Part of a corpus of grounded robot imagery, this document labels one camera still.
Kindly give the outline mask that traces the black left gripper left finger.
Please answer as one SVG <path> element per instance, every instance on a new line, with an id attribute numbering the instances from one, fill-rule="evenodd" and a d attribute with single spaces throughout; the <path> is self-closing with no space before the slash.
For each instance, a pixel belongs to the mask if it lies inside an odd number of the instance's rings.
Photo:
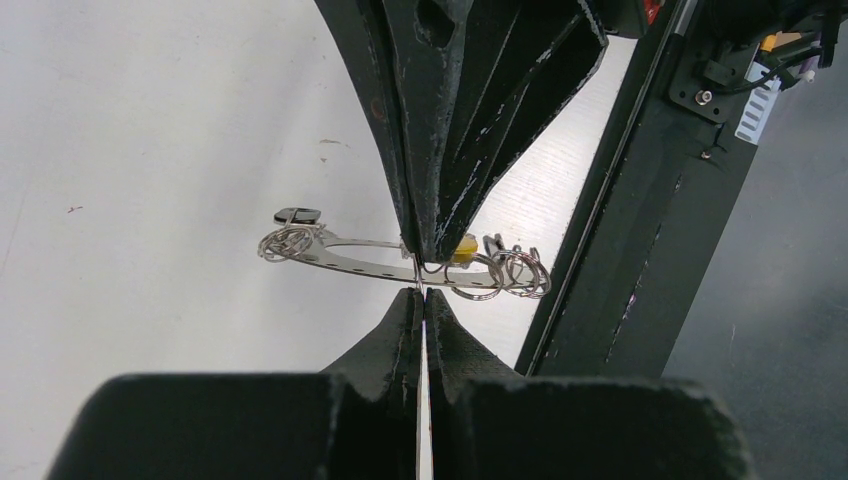
<path id="1" fill-rule="evenodd" d="M 412 479 L 419 291 L 312 373 L 126 374 L 86 401 L 52 479 Z"/>

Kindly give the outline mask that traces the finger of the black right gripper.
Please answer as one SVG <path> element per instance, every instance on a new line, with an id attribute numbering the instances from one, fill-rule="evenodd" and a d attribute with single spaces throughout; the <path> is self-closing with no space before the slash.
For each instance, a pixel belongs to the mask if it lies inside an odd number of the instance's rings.
<path id="1" fill-rule="evenodd" d="M 316 0 L 342 56 L 375 140 L 400 234 L 413 254 L 422 253 L 408 183 L 394 47 L 381 1 Z"/>
<path id="2" fill-rule="evenodd" d="M 384 158 L 406 247 L 446 261 L 485 195 L 597 70 L 592 1 L 388 1 Z"/>

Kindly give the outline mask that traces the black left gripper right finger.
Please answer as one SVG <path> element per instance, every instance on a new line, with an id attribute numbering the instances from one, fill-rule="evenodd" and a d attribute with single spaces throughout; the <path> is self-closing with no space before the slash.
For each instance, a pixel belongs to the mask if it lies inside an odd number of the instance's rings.
<path id="1" fill-rule="evenodd" d="M 754 479 L 726 405 L 686 380 L 525 377 L 424 303 L 438 479 Z"/>

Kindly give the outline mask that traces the yellow key tag with key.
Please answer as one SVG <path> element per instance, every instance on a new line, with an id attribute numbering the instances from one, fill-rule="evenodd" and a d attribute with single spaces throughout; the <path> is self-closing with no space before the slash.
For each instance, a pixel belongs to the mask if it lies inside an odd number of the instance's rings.
<path id="1" fill-rule="evenodd" d="M 478 252 L 479 243 L 473 234 L 467 233 L 463 236 L 456 250 L 451 256 L 451 262 L 456 264 L 468 264 L 473 261 Z"/>

